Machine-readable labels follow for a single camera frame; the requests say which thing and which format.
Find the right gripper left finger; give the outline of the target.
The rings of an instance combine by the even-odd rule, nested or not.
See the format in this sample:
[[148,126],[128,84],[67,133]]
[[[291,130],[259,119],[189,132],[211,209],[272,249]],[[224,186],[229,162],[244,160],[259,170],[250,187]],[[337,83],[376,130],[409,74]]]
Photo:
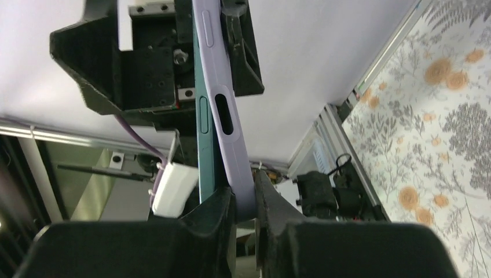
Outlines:
[[186,266],[183,277],[235,277],[235,197],[230,188],[212,196],[184,216]]

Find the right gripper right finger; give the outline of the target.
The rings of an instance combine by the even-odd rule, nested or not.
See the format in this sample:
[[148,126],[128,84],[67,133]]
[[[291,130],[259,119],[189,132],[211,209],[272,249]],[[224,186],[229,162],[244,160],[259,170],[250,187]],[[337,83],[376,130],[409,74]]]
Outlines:
[[255,252],[261,277],[298,277],[296,225],[305,216],[274,188],[264,170],[254,172],[258,215]]

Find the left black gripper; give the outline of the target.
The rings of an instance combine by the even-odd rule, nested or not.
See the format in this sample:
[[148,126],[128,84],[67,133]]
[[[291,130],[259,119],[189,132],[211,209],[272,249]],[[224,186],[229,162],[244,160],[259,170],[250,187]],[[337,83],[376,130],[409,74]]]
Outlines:
[[[263,94],[248,1],[221,0],[235,96]],[[132,126],[196,134],[191,1],[128,8],[132,50],[120,50],[117,1],[86,1],[82,18],[49,36],[52,59],[76,82],[85,106]]]

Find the phone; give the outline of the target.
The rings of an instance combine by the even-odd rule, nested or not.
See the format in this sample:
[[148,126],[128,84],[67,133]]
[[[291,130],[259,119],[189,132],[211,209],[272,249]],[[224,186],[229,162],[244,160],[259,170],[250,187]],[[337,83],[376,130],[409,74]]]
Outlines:
[[193,29],[196,89],[197,157],[200,202],[207,200],[218,188],[228,186],[219,148],[218,136],[204,83],[197,30]]

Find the purple phone case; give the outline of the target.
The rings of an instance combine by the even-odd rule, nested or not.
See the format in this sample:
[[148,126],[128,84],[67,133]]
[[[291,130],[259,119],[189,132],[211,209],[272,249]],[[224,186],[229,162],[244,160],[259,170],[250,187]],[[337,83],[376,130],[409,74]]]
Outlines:
[[257,216],[255,188],[233,91],[219,1],[192,2],[204,82],[239,222]]

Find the floral tablecloth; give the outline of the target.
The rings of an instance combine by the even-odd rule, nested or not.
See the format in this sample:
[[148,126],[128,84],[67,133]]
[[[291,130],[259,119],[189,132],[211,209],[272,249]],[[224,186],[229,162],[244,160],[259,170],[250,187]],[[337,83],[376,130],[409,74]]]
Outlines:
[[432,1],[343,128],[390,221],[490,276],[490,2]]

